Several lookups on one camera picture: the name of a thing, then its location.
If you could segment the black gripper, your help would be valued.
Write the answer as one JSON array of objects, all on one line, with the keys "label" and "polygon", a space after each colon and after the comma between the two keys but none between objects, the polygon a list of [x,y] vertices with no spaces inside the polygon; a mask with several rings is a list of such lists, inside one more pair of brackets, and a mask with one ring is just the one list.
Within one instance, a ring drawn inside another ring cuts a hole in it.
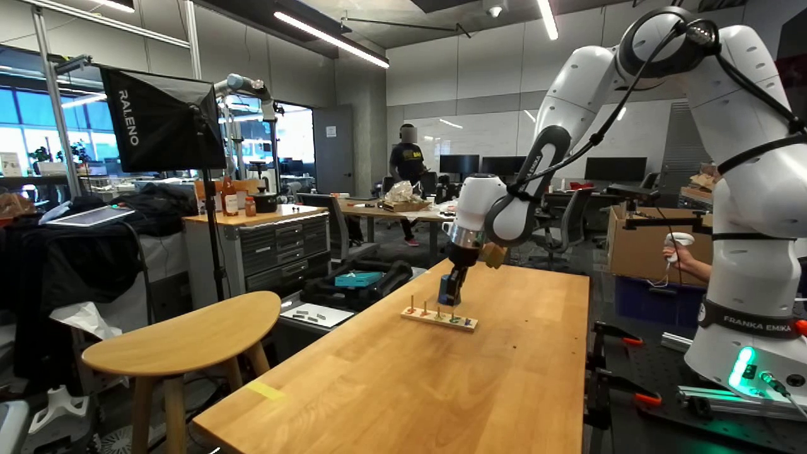
[{"label": "black gripper", "polygon": [[462,303],[462,286],[469,267],[478,260],[477,247],[449,244],[452,269],[439,283],[439,303],[457,308]]}]

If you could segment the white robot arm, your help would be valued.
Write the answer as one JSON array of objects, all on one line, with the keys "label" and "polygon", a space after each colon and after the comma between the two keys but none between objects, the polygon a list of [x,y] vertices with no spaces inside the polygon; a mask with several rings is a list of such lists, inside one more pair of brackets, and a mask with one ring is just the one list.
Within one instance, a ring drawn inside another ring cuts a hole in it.
[{"label": "white robot arm", "polygon": [[675,88],[699,147],[664,153],[657,187],[684,171],[715,171],[710,189],[710,278],[685,365],[734,394],[766,400],[807,399],[807,335],[795,313],[807,237],[807,141],[766,44],[749,25],[718,25],[681,4],[636,18],[618,44],[570,54],[544,94],[535,139],[514,179],[462,182],[449,224],[452,269],[439,300],[457,306],[488,247],[527,239],[553,177],[592,152],[612,119],[611,88]]}]

